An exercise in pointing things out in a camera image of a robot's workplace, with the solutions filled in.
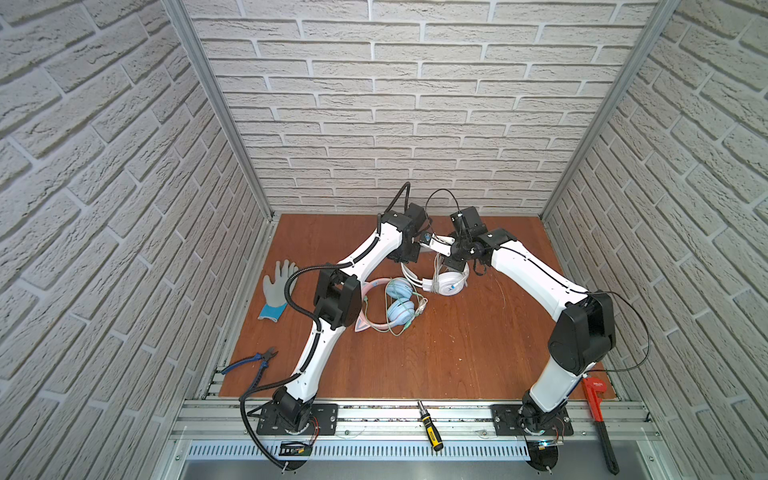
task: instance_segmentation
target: blue ear cup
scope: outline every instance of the blue ear cup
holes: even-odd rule
[[[404,325],[415,317],[415,305],[410,300],[410,296],[398,298],[386,310],[386,318],[391,326]]]
[[[413,295],[413,286],[404,278],[395,278],[386,286],[386,294],[393,299],[408,299]]]

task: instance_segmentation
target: screwdriver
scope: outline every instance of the screwdriver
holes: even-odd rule
[[[440,432],[437,431],[437,427],[435,427],[435,424],[432,423],[432,417],[429,416],[429,412],[427,412],[427,409],[424,408],[422,401],[418,400],[417,403],[419,404],[419,413],[422,416],[421,421],[424,424],[424,428],[427,430],[429,442],[432,443],[432,449],[435,450],[435,452],[439,452],[442,450],[442,439],[440,438]]]

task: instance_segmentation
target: ventilation grille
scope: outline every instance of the ventilation grille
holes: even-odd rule
[[[262,441],[277,456],[280,440]],[[263,455],[247,440],[195,440],[187,460],[259,459]],[[461,440],[445,444],[435,453],[426,440],[318,440],[312,460],[462,460],[519,461],[528,460],[525,442],[519,440]]]

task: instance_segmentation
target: pink cat ear headphones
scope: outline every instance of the pink cat ear headphones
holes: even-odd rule
[[[373,323],[368,320],[366,316],[366,310],[360,312],[357,317],[357,324],[355,325],[355,331],[359,332],[368,328],[373,328],[378,332],[391,332],[392,327],[403,325],[402,331],[407,329],[413,319],[421,315],[427,305],[427,299],[421,294],[413,290],[413,286],[404,278],[379,278],[372,282],[363,284],[361,292],[363,299],[366,298],[366,294],[374,287],[379,285],[386,285],[386,295],[392,298],[392,305],[389,305],[386,309],[387,323]],[[411,300],[412,296],[419,298],[419,306],[417,307]]]

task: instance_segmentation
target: black mounting plate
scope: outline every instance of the black mounting plate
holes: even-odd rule
[[[493,415],[493,426],[496,428],[496,435],[500,437],[523,435],[523,430],[520,427],[519,409],[520,404],[491,405],[491,414]],[[560,436],[569,437],[574,434],[574,427],[571,425],[571,419],[568,417],[568,411],[565,407],[560,409],[560,412],[552,419],[552,421],[545,425],[545,435],[554,435],[555,428],[560,432]]]
[[[315,417],[320,425],[320,436],[335,435],[336,415],[339,412],[339,406],[336,403],[313,403],[310,407],[310,418]],[[259,425],[256,427],[258,435],[285,435],[288,432],[285,425],[277,415],[277,406],[270,402],[265,405],[258,414]],[[301,435],[312,435],[313,429],[311,423],[301,432]]]

